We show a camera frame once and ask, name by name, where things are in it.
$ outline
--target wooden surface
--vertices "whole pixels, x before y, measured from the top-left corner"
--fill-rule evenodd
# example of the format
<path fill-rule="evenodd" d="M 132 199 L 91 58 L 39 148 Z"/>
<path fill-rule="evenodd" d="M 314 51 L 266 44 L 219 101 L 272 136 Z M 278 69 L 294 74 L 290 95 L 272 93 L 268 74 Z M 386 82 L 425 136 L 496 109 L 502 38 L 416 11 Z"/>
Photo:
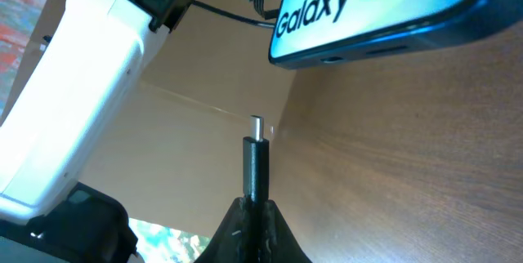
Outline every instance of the wooden surface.
<path fill-rule="evenodd" d="M 522 46 L 298 72 L 270 196 L 314 262 L 523 262 Z"/>

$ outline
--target black cable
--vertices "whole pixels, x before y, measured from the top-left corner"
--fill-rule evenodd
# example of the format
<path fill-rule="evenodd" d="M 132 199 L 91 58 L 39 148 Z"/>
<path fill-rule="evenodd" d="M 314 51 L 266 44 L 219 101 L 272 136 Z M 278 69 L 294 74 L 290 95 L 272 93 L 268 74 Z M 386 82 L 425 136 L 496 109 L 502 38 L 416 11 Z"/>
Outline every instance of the black cable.
<path fill-rule="evenodd" d="M 201 7 L 204 10 L 211 11 L 220 16 L 231 18 L 231 19 L 237 20 L 239 22 L 247 23 L 248 25 L 258 26 L 258 27 L 262 27 L 262 28 L 266 28 L 266 29 L 273 29 L 275 27 L 274 23 L 267 23 L 267 22 L 263 22 L 263 21 L 258 21 L 258 20 L 253 20 L 253 19 L 242 17 L 242 16 L 238 16 L 238 15 L 230 13 L 228 11 L 223 11 L 216 7 L 210 6 L 204 2 L 194 1 L 193 5 L 195 5 L 197 7 Z"/>

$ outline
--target metal pin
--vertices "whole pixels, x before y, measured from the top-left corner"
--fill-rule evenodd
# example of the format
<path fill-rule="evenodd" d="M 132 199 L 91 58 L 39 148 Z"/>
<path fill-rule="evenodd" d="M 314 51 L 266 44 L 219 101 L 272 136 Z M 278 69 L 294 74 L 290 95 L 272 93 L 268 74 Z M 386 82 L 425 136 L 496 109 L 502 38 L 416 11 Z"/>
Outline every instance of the metal pin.
<path fill-rule="evenodd" d="M 256 141 L 263 140 L 263 117 L 251 116 L 251 137 Z"/>

